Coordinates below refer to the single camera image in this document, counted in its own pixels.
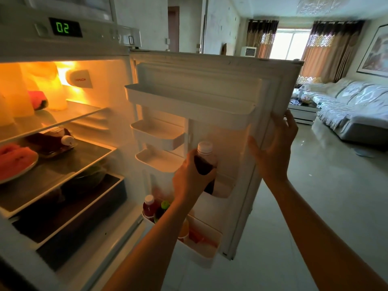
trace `air conditioner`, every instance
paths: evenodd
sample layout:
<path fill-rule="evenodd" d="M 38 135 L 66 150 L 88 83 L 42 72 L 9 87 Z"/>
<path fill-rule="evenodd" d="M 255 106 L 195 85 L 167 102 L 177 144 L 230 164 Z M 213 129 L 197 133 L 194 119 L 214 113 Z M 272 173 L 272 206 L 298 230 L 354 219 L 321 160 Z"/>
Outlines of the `air conditioner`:
<path fill-rule="evenodd" d="M 255 57 L 256 49 L 257 49 L 256 47 L 242 47 L 240 56 Z"/>

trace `curtain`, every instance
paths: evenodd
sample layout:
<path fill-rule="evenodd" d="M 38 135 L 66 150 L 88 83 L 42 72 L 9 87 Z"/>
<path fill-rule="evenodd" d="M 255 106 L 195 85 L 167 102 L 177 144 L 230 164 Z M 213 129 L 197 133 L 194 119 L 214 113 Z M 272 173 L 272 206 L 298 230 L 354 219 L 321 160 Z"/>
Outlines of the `curtain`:
<path fill-rule="evenodd" d="M 269 58 L 278 24 L 278 20 L 249 21 L 246 46 L 257 48 L 256 58 Z"/>
<path fill-rule="evenodd" d="M 315 21 L 303 53 L 299 84 L 337 82 L 350 67 L 364 20 Z"/>

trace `floor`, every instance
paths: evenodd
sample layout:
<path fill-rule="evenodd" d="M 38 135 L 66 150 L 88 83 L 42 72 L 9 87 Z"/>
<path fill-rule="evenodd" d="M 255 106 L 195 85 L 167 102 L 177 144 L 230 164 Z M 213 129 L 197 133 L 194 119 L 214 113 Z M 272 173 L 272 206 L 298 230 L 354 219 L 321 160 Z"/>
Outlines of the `floor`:
<path fill-rule="evenodd" d="M 388 281 L 388 154 L 357 156 L 320 121 L 299 125 L 289 179 L 323 220 Z M 318 290 L 262 183 L 233 261 L 202 269 L 173 254 L 163 291 Z"/>

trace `white sofa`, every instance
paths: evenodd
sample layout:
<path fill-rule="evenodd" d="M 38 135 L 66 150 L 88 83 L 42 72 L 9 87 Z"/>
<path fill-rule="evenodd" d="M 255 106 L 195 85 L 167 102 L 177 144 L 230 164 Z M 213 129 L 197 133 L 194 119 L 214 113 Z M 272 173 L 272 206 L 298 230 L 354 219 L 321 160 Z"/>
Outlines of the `white sofa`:
<path fill-rule="evenodd" d="M 388 148 L 388 87 L 343 78 L 301 88 L 321 107 L 318 118 L 342 140 Z"/>

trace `coffee table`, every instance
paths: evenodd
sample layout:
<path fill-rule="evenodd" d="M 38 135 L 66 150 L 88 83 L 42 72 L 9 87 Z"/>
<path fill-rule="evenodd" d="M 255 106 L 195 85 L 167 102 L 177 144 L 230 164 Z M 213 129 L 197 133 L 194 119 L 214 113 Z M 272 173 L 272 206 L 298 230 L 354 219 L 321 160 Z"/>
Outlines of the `coffee table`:
<path fill-rule="evenodd" d="M 317 117 L 317 112 L 320 111 L 320 108 L 317 108 L 315 102 L 305 104 L 298 99 L 291 99 L 288 104 L 288 109 L 291 111 L 296 122 L 304 124 L 313 124 Z"/>

